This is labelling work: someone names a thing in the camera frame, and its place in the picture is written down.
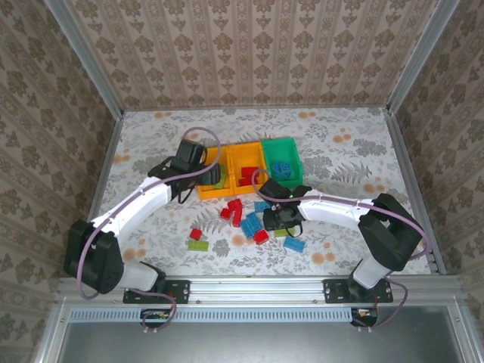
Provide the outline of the aluminium corner post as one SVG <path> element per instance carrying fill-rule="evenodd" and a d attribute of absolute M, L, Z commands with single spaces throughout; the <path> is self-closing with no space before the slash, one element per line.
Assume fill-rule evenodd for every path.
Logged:
<path fill-rule="evenodd" d="M 460 0 L 439 0 L 386 103 L 386 109 L 390 114 L 398 111 L 415 84 L 419 72 L 423 69 L 459 2 Z"/>
<path fill-rule="evenodd" d="M 76 23 L 67 3 L 65 0 L 45 0 L 45 3 L 64 32 L 64 35 L 67 37 L 71 47 L 76 52 L 77 57 L 84 66 L 115 122 L 119 122 L 123 117 L 124 106 L 116 95 L 100 62 L 96 58 L 93 47 L 82 34 L 82 30 Z"/>

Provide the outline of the aluminium table side rail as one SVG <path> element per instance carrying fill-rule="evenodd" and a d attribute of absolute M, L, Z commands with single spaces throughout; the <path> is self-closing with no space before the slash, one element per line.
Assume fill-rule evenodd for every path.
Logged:
<path fill-rule="evenodd" d="M 433 227 L 431 225 L 430 218 L 428 216 L 428 212 L 425 207 L 396 116 L 390 113 L 386 108 L 383 108 L 383 115 L 385 116 L 389 135 L 392 139 L 392 145 L 396 153 L 396 158 L 399 162 L 408 198 L 411 208 L 414 212 L 414 217 L 420 223 L 420 226 L 424 229 L 430 239 L 430 253 L 427 254 L 427 261 L 430 265 L 430 271 L 434 274 L 446 275 L 447 271 L 443 262 L 442 254 L 439 251 L 439 246 L 433 232 Z"/>
<path fill-rule="evenodd" d="M 89 221 L 98 215 L 99 210 L 101 208 L 104 192 L 107 186 L 107 180 L 109 178 L 110 169 L 115 157 L 116 148 L 119 143 L 122 129 L 123 129 L 123 116 L 121 116 L 114 124 L 113 133 L 110 138 L 110 143 L 107 148 L 106 156 L 104 158 L 104 163 L 99 175 L 97 187 L 95 189 L 95 193 L 92 199 L 92 204 L 88 213 Z"/>

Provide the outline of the black wiring port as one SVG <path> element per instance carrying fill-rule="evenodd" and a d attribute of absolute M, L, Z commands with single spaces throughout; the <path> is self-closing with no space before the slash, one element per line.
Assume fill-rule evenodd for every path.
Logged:
<path fill-rule="evenodd" d="M 169 320 L 171 313 L 171 309 L 142 309 L 141 325 L 148 330 L 159 330 Z"/>
<path fill-rule="evenodd" d="M 350 324 L 353 327 L 372 328 L 377 323 L 378 314 L 377 310 L 374 308 L 351 308 L 351 317 L 352 320 L 350 321 Z"/>

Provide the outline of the aluminium table edge rail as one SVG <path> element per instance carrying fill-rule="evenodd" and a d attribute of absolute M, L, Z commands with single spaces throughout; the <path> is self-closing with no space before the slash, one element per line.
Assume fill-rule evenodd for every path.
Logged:
<path fill-rule="evenodd" d="M 125 108 L 127 112 L 155 112 L 155 111 L 198 111 L 198 110 L 271 110 L 271 109 L 356 109 L 356 108 L 383 108 L 385 104 L 296 104 L 296 105 L 231 105 L 231 106 L 201 106 L 201 107 L 152 107 L 152 108 Z"/>

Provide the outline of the floral patterned table cover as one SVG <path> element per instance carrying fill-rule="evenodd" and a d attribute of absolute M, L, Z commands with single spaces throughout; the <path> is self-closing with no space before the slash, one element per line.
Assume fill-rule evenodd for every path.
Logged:
<path fill-rule="evenodd" d="M 293 138 L 305 185 L 358 199 L 388 193 L 411 209 L 383 111 L 343 108 L 128 112 L 100 210 L 132 193 L 152 167 L 177 151 L 183 136 L 208 147 Z M 123 240 L 123 260 L 147 262 L 170 276 L 316 276 L 346 275 L 367 255 L 356 231 L 324 222 L 304 224 L 302 253 L 276 237 L 256 245 L 220 217 L 227 202 L 192 194 L 183 204 L 158 209 Z M 209 242 L 207 252 L 188 250 L 193 228 Z"/>

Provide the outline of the green plastic bin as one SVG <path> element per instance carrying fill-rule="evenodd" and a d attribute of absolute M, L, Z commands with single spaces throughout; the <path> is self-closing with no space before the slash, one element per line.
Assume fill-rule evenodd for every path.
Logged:
<path fill-rule="evenodd" d="M 303 167 L 299 158 L 296 142 L 293 138 L 279 138 L 262 142 L 262 149 L 269 175 L 277 182 L 288 188 L 295 188 L 303 183 Z M 284 180 L 274 177 L 271 165 L 273 163 L 289 163 L 292 178 Z"/>

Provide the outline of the yellow plastic bin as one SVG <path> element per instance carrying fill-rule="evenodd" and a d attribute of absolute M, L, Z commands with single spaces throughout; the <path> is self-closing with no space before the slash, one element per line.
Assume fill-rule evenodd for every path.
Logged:
<path fill-rule="evenodd" d="M 229 146 L 229 155 L 231 161 L 231 180 L 234 183 L 234 194 L 251 194 L 254 192 L 253 185 L 239 187 L 238 180 L 241 177 L 240 170 L 242 167 L 255 166 L 259 169 L 266 169 L 265 156 L 260 141 L 233 144 Z M 268 180 L 268 176 L 264 172 L 259 172 L 256 186 L 259 188 Z"/>
<path fill-rule="evenodd" d="M 222 155 L 219 158 L 218 164 L 224 164 L 226 167 L 227 178 L 223 189 L 214 189 L 211 185 L 197 186 L 197 192 L 201 200 L 230 197 L 234 195 L 234 183 L 231 180 L 231 161 L 229 155 L 229 147 L 222 146 Z"/>

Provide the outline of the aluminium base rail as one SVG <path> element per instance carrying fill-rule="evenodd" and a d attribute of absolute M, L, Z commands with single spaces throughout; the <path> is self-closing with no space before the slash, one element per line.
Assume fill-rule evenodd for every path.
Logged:
<path fill-rule="evenodd" d="M 326 285 L 324 280 L 339 276 L 242 276 L 242 277 L 171 277 L 166 280 L 190 281 L 188 303 L 182 307 L 307 307 L 325 306 Z M 405 306 L 447 306 L 465 303 L 465 296 L 455 276 L 450 275 L 396 275 L 396 283 L 407 287 Z M 401 287 L 392 285 L 393 302 L 378 303 L 378 307 L 397 306 L 403 296 Z M 69 306 L 120 306 L 123 290 L 84 300 L 76 289 L 76 280 L 61 278 L 54 304 Z"/>

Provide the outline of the grey metal lower shelf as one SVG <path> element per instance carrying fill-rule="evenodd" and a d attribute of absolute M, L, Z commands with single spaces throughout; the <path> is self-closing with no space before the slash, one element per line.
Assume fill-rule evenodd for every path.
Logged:
<path fill-rule="evenodd" d="M 52 311 L 34 363 L 484 363 L 467 308 L 404 308 L 385 327 L 346 322 L 137 322 L 72 319 Z"/>

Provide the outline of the red arch lego piece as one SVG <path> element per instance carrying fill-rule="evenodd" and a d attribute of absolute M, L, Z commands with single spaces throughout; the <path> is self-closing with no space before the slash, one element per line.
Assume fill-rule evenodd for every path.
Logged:
<path fill-rule="evenodd" d="M 240 227 L 243 205 L 239 198 L 228 202 L 228 209 L 230 211 L 231 223 L 235 228 Z"/>

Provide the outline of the large blue lego brick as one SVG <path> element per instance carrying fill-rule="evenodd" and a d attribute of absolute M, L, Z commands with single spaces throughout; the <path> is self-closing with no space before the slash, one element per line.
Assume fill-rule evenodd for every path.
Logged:
<path fill-rule="evenodd" d="M 255 213 L 249 213 L 245 219 L 241 220 L 240 227 L 246 239 L 252 239 L 256 233 L 263 229 L 262 223 Z"/>

